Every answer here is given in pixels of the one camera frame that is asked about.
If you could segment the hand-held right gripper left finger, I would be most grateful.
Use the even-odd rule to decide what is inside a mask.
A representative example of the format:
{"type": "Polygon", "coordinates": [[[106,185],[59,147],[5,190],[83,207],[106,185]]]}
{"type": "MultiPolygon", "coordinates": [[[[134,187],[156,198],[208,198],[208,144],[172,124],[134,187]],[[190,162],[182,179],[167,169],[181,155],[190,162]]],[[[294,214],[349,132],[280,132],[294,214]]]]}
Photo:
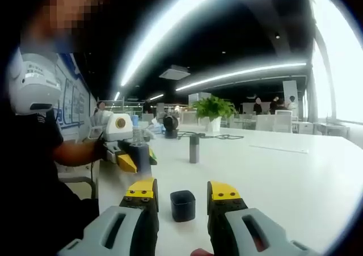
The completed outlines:
{"type": "Polygon", "coordinates": [[[85,227],[58,255],[154,255],[157,244],[158,186],[155,178],[137,181],[118,206],[85,227]]]}

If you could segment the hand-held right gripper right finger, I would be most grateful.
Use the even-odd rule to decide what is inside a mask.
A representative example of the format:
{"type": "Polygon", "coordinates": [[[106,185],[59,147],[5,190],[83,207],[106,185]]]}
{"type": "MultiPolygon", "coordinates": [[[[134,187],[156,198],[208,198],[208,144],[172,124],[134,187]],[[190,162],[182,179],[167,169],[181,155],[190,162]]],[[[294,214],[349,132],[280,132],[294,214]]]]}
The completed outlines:
{"type": "Polygon", "coordinates": [[[249,208],[229,184],[207,183],[207,214],[214,255],[318,255],[289,241],[283,227],[257,208],[249,208]]]}

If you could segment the person's left hand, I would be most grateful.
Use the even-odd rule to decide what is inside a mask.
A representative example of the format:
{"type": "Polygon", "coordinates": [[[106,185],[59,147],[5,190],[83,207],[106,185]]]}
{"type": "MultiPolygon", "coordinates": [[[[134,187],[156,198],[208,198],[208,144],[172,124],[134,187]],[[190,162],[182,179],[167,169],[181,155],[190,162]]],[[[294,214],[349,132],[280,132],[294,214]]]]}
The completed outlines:
{"type": "Polygon", "coordinates": [[[107,147],[104,139],[97,139],[94,143],[93,150],[95,160],[106,160],[107,159],[107,147]]]}

